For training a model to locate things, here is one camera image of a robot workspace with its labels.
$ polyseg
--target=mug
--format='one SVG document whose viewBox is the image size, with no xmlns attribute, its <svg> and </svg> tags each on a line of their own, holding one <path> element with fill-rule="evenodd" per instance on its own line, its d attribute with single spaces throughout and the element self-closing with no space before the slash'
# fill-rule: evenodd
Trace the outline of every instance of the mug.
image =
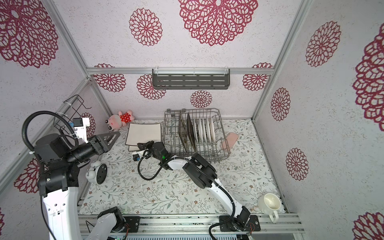
<svg viewBox="0 0 384 240">
<path fill-rule="evenodd" d="M 281 207 L 281 202 L 278 196 L 272 193 L 267 193 L 261 196 L 258 201 L 259 209 L 264 213 L 268 214 L 269 218 L 273 223 L 279 220 L 279 215 L 277 210 Z"/>
</svg>

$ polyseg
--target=wire dish rack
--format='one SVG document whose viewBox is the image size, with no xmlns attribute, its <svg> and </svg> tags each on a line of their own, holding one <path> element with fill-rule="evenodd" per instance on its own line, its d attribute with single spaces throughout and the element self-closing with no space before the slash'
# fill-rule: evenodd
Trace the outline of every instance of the wire dish rack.
<svg viewBox="0 0 384 240">
<path fill-rule="evenodd" d="M 196 151 L 194 150 L 190 139 L 187 137 L 186 150 L 179 137 L 179 116 L 182 114 L 185 124 L 187 124 L 188 114 L 191 120 L 194 119 L 212 119 L 214 123 L 215 142 L 198 143 L 195 139 Z M 164 112 L 163 141 L 169 152 L 178 156 L 191 156 L 195 152 L 199 153 L 207 161 L 221 161 L 228 158 L 230 150 L 224 134 L 223 122 L 220 111 L 216 108 L 205 109 L 182 109 L 170 110 Z"/>
</svg>

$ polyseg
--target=mug handle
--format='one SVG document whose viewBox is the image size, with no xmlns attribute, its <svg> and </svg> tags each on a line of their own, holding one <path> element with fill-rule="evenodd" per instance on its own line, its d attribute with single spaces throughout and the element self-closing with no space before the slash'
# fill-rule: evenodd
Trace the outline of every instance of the mug handle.
<svg viewBox="0 0 384 240">
<path fill-rule="evenodd" d="M 276 223 L 276 222 L 279 220 L 279 215 L 277 214 L 277 211 L 273 211 L 273 213 L 275 214 L 275 219 L 273 219 L 272 214 L 269 215 L 269 218 L 271 219 L 271 221 L 272 221 L 273 223 Z"/>
</svg>

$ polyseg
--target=plush toy head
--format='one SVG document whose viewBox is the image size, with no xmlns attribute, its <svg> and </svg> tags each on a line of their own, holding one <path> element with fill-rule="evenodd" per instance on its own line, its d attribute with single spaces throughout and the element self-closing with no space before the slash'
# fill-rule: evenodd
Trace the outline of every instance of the plush toy head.
<svg viewBox="0 0 384 240">
<path fill-rule="evenodd" d="M 117 114 L 113 114 L 110 118 L 108 118 L 108 120 L 105 121 L 105 123 L 109 125 L 109 130 L 121 128 L 122 126 L 120 116 Z"/>
</svg>

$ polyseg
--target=pink case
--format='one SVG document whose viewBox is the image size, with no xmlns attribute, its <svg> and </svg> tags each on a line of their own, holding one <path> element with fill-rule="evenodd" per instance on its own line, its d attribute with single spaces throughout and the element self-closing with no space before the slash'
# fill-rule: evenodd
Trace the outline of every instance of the pink case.
<svg viewBox="0 0 384 240">
<path fill-rule="evenodd" d="M 229 149 L 232 148 L 232 146 L 236 143 L 237 139 L 238 139 L 238 135 L 234 132 L 230 132 L 227 136 L 227 142 L 228 142 L 228 146 L 229 146 Z M 227 149 L 227 145 L 225 143 L 225 141 L 223 141 L 221 143 L 221 148 L 226 150 Z"/>
</svg>

